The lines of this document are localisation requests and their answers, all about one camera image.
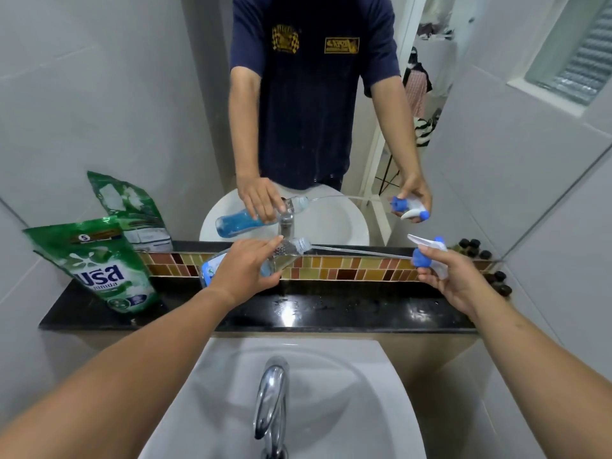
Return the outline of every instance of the person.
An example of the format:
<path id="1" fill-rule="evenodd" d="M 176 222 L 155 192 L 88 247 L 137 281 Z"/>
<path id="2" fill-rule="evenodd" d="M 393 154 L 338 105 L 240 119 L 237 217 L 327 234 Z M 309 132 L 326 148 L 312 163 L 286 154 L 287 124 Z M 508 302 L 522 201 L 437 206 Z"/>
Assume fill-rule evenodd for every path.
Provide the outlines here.
<path id="1" fill-rule="evenodd" d="M 136 458 L 185 383 L 223 316 L 278 284 L 259 268 L 282 237 L 240 240 L 210 286 L 183 306 L 106 348 L 0 436 L 0 458 Z M 612 384 L 518 313 L 454 251 L 422 247 L 448 265 L 448 279 L 419 280 L 467 314 L 529 427 L 550 458 L 607 458 Z"/>
<path id="2" fill-rule="evenodd" d="M 390 0 L 234 0 L 233 14 L 229 125 L 238 194 L 253 218 L 284 211 L 272 182 L 340 190 L 359 76 L 400 169 L 398 197 L 415 194 L 431 211 Z"/>

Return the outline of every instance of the rectangular yellow logo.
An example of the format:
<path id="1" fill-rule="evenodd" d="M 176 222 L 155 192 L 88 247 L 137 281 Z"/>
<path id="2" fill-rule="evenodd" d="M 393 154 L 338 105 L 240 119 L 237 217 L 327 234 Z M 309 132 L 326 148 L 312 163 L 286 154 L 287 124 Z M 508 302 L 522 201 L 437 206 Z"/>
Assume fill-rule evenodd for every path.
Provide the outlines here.
<path id="1" fill-rule="evenodd" d="M 325 53 L 359 53 L 359 37 L 327 37 Z"/>

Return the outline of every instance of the mosaic tile border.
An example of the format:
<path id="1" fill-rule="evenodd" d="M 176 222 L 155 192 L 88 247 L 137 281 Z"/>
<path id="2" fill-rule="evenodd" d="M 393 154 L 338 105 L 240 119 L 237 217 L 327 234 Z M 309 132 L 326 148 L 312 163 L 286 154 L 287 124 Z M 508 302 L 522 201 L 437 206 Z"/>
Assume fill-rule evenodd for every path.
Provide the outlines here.
<path id="1" fill-rule="evenodd" d="M 151 275 L 197 277 L 198 268 L 216 253 L 144 253 L 139 255 Z M 474 265 L 489 272 L 495 261 L 477 259 Z M 409 259 L 372 256 L 302 256 L 283 271 L 283 280 L 417 281 Z"/>

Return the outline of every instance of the shirt sleeve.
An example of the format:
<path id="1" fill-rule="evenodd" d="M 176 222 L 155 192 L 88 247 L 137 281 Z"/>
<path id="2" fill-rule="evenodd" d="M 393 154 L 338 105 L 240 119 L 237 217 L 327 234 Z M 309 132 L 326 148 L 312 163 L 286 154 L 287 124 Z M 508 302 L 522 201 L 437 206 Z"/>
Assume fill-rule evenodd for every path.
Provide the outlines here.
<path id="1" fill-rule="evenodd" d="M 263 76 L 266 67 L 264 13 L 266 0 L 234 0 L 230 70 L 243 66 Z"/>
<path id="2" fill-rule="evenodd" d="M 393 76 L 400 75 L 397 46 L 393 39 L 395 15 L 391 0 L 373 0 L 369 6 L 367 38 L 361 77 L 365 96 L 371 98 L 371 86 Z"/>

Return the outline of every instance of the green detergent pouch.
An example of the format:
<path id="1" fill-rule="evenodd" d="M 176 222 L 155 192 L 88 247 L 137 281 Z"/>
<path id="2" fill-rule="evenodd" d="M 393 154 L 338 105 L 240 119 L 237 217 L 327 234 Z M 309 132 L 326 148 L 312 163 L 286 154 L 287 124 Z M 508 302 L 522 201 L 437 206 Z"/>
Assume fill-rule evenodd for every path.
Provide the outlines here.
<path id="1" fill-rule="evenodd" d="M 172 251 L 172 238 L 153 199 L 142 188 L 111 176 L 88 171 L 89 183 L 106 212 L 136 251 Z"/>
<path id="2" fill-rule="evenodd" d="M 115 216 L 23 232 L 35 253 L 76 278 L 117 312 L 139 312 L 158 298 L 147 267 Z"/>

